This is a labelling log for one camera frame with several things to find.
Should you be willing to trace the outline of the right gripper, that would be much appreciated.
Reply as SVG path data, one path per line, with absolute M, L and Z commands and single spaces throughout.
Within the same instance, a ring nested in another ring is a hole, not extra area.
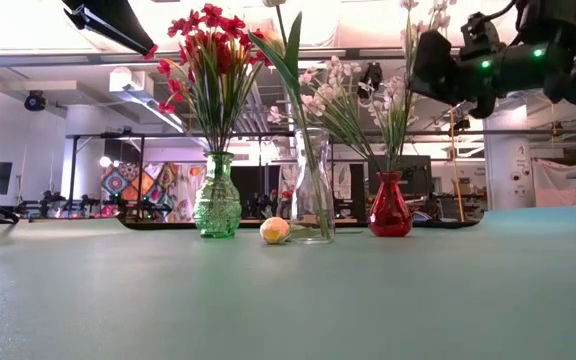
M 451 42 L 438 30 L 425 31 L 419 37 L 410 91 L 444 104 L 472 102 L 469 115 L 487 118 L 503 94 L 502 70 L 524 50 L 524 45 L 494 43 L 467 45 L 453 54 Z

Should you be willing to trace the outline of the red artificial flower bunch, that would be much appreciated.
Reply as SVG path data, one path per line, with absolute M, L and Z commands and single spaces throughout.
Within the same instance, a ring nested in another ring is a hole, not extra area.
M 187 101 L 210 151 L 209 135 L 206 133 L 209 125 L 205 85 L 207 65 L 204 58 L 209 31 L 217 26 L 220 17 L 225 17 L 223 9 L 207 3 L 202 9 L 192 10 L 187 16 L 172 21 L 167 35 L 181 37 L 179 61 L 162 58 L 158 64 L 158 71 L 168 80 L 170 92 L 168 99 L 159 103 L 159 110 L 170 113 L 174 105 Z
M 206 133 L 212 152 L 224 152 L 259 71 L 269 62 L 254 48 L 246 24 L 237 16 L 220 17 L 205 47 L 208 99 Z
M 207 3 L 192 11 L 182 28 L 187 96 L 212 152 L 224 152 L 248 94 L 249 49 L 241 40 L 245 23 Z

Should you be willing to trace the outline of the red glass vase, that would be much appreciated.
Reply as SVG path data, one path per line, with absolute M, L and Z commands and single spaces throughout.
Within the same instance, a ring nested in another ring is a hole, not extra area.
M 377 237 L 405 237 L 412 229 L 412 214 L 399 188 L 401 172 L 378 172 L 380 186 L 368 216 Z

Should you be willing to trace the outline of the clear glass vase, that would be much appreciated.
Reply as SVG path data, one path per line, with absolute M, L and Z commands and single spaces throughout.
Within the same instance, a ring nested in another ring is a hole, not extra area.
M 334 201 L 327 174 L 329 132 L 324 128 L 295 132 L 297 177 L 291 203 L 293 242 L 326 244 L 334 241 Z

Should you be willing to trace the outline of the green glass vase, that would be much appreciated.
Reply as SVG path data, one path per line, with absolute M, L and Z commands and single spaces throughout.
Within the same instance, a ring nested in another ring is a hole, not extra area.
M 194 204 L 194 223 L 202 238 L 232 238 L 242 214 L 239 191 L 231 179 L 234 155 L 210 152 L 206 158 L 206 176 Z

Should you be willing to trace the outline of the black background screen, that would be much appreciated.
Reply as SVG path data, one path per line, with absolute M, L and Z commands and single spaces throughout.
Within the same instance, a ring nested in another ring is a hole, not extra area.
M 377 155 L 376 161 L 382 170 L 386 170 L 386 155 Z M 369 193 L 376 195 L 380 185 L 380 179 L 377 176 L 378 169 L 372 163 L 369 163 L 368 166 Z M 394 171 L 399 171 L 402 174 L 398 185 L 405 197 L 427 196 L 433 190 L 431 158 L 429 156 L 402 155 L 399 157 Z

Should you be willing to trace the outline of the white round column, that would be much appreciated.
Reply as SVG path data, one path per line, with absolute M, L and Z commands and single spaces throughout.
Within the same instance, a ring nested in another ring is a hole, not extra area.
M 527 106 L 500 106 L 483 121 L 487 203 L 490 210 L 535 206 Z

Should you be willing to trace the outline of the colourful patterned quilt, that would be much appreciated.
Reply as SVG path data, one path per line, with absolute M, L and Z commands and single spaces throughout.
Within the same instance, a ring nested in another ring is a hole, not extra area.
M 134 214 L 140 201 L 153 209 L 155 222 L 193 223 L 196 195 L 206 177 L 206 164 L 178 164 L 173 162 L 145 163 L 138 171 L 137 163 L 117 163 L 104 169 L 101 176 L 102 217 L 119 214 L 119 205 L 110 204 L 118 195 Z

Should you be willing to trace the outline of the white draped cloth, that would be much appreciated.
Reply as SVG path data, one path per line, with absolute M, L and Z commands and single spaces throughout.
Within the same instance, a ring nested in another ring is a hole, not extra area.
M 569 172 L 576 171 L 576 165 L 536 159 L 532 170 L 537 207 L 576 206 L 576 179 L 567 178 Z

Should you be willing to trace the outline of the green table mat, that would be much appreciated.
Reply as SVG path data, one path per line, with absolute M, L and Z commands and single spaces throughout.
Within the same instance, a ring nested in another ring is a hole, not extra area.
M 0 359 L 576 360 L 576 207 L 325 245 L 0 225 Z

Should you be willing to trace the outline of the black scaffold frame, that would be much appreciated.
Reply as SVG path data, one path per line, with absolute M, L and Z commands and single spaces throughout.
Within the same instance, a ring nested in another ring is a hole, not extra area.
M 562 143 L 535 142 L 526 134 L 530 142 L 531 163 L 544 159 L 563 165 L 576 165 L 576 151 L 568 151 Z M 467 218 L 475 219 L 489 206 L 485 174 L 484 135 L 462 134 L 457 136 L 456 159 L 448 156 L 449 143 L 446 135 L 437 139 L 406 142 L 403 155 L 429 156 L 433 190 L 428 195 L 448 198 L 480 200 L 480 205 L 467 205 Z M 297 157 L 293 135 L 245 137 L 230 142 L 229 151 L 234 155 L 231 164 L 231 179 L 240 194 L 242 215 L 245 218 L 258 218 L 262 207 L 260 197 L 270 201 L 273 215 L 290 216 L 292 195 L 297 176 Z M 373 147 L 376 156 L 385 155 L 384 147 Z M 104 167 L 99 159 L 106 156 L 111 165 L 117 163 L 137 163 L 138 171 L 145 163 L 173 162 L 178 164 L 205 163 L 209 149 L 204 138 L 188 134 L 137 134 L 102 133 L 67 137 L 64 150 L 61 194 L 68 199 L 65 213 L 84 217 L 102 217 L 101 176 Z M 346 222 L 363 222 L 375 195 L 369 193 L 368 166 L 349 147 L 339 142 L 329 145 L 327 174 L 336 204 L 345 203 L 348 211 L 342 217 Z M 126 221 L 155 222 L 144 213 L 153 209 L 140 201 L 133 208 L 134 214 L 118 195 L 110 204 L 119 205 L 119 214 Z

